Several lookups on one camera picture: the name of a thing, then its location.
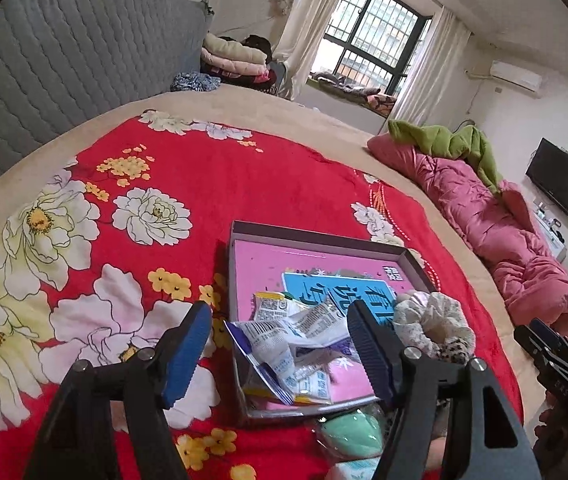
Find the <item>right white curtain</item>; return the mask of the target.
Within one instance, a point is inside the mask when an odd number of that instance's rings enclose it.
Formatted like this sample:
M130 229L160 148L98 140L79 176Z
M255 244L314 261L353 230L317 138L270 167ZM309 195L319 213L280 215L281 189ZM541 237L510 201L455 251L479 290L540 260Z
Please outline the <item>right white curtain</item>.
M472 33L443 6L430 24L390 118L422 126L444 96Z

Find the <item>pink quilt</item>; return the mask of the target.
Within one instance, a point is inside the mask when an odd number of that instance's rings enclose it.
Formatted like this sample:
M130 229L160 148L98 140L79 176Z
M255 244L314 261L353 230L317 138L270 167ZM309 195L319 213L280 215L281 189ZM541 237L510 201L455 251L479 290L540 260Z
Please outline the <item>pink quilt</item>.
M568 338L568 272L516 184L504 180L492 193L464 160L423 154L389 134L369 139L367 148L418 185L482 260L515 325L540 318Z

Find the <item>leopard print scrunchie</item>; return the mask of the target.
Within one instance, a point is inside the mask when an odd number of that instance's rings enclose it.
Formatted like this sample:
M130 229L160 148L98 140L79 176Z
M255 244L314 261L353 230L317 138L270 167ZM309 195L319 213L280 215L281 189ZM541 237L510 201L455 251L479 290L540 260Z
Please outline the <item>leopard print scrunchie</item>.
M451 364L466 365L474 356L473 339L451 337L439 344L437 359Z

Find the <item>green sponge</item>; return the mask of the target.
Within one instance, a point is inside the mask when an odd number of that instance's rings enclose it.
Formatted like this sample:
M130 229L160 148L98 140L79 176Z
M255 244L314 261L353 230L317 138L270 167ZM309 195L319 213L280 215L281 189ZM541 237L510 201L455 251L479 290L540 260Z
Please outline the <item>green sponge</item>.
M365 460L383 453L388 420L377 403L310 422L322 451L335 460Z

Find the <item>blankets on window sill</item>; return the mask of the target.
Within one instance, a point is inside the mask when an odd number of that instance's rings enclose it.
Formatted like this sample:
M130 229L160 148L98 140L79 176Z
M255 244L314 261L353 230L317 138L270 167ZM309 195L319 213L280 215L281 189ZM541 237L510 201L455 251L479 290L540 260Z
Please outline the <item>blankets on window sill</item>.
M307 83L331 96L366 107L378 115L387 116L397 102L395 96L381 92L380 88L350 84L345 76L327 72L312 73Z

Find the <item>shallow cardboard box tray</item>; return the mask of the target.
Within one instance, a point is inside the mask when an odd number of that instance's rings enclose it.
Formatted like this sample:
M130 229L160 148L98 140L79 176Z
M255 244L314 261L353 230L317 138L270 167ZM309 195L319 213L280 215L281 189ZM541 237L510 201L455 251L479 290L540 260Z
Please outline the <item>shallow cardboard box tray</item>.
M249 321L257 292L285 292L314 306L325 299L346 310L362 299L391 318L395 297L410 290L433 292L435 279L412 252L392 246L281 226L235 220L229 233L229 318ZM376 400L359 363L339 358L328 367L330 404L285 405L244 387L253 368L234 351L234 377L246 422L275 422L360 408Z

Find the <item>white tissue pack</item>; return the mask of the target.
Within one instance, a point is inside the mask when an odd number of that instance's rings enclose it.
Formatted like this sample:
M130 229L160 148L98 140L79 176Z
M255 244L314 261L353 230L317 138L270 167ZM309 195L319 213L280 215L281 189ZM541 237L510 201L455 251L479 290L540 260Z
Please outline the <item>white tissue pack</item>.
M375 457L335 464L327 472L325 480L371 480L378 462L379 458Z

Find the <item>stack of folded blankets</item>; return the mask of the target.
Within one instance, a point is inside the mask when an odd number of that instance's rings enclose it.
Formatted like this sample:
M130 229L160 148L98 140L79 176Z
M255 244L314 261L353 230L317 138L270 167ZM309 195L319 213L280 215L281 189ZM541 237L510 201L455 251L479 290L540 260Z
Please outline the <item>stack of folded blankets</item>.
M208 32L200 51L201 71L224 84L273 93L277 75L272 45L267 38L249 35L241 41Z

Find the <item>green blanket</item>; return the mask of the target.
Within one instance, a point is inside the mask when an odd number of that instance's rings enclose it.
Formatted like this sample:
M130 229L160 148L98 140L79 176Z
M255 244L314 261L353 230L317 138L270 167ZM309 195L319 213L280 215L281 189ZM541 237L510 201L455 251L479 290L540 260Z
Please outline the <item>green blanket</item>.
M503 178L492 146L476 126L466 125L451 131L444 126L421 127L390 119L388 130L395 142L413 145L421 154L466 162L493 194L500 192Z

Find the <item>white curtain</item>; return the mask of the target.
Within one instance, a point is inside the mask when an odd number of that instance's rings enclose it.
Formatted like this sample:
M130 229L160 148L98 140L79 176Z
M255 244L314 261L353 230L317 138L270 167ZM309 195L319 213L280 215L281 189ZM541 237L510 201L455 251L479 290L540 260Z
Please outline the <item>white curtain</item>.
M338 0L291 0L286 23L274 51L286 67L282 96L294 101L308 76Z
M443 6L430 24L390 118L422 126L444 96L472 33Z

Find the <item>white floral scrunchie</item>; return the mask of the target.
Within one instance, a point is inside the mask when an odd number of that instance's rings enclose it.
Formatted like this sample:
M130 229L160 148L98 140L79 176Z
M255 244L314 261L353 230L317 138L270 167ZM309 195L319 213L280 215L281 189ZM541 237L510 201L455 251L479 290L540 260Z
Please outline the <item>white floral scrunchie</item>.
M473 339L476 349L476 335L461 304L441 292L411 290L400 294L392 326L406 347L418 348L432 359L437 359L439 344L451 337Z

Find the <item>red floral blanket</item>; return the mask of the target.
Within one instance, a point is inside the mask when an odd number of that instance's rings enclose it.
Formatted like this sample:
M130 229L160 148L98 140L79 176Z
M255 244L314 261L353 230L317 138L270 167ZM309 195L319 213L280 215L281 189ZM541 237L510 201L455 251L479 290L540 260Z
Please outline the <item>red floral blanket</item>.
M395 242L426 266L478 335L508 399L517 379L488 311L413 198L278 136L146 112L26 192L0 193L0 479L26 471L69 366L118 363L196 301L212 334L167 419L194 479L318 479L305 424L246 428L233 378L227 243L236 220Z

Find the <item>white tv cabinet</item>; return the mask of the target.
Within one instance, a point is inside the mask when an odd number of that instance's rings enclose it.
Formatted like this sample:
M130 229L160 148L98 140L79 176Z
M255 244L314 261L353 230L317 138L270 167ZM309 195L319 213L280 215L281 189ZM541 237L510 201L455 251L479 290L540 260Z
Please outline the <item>white tv cabinet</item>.
M561 232L562 222L546 211L546 205L542 202L534 204L534 218L540 226L543 236L549 245L550 252L558 262L566 258L566 240Z

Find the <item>white blue wrappers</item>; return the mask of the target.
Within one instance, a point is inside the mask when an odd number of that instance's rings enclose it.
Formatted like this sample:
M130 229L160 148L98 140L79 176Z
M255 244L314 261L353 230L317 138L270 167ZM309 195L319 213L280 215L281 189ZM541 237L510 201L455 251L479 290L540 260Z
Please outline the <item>white blue wrappers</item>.
M329 364L357 359L346 315L331 298L314 306L267 298L251 320L225 327L249 364L243 393L279 404L331 404Z

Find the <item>white air conditioner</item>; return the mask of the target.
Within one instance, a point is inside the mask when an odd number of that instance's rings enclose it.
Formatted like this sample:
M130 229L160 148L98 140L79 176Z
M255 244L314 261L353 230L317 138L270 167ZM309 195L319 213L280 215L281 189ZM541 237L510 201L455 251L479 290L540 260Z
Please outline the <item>white air conditioner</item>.
M542 86L542 76L532 70L502 61L493 61L489 70L493 78L515 84L527 91L537 93Z

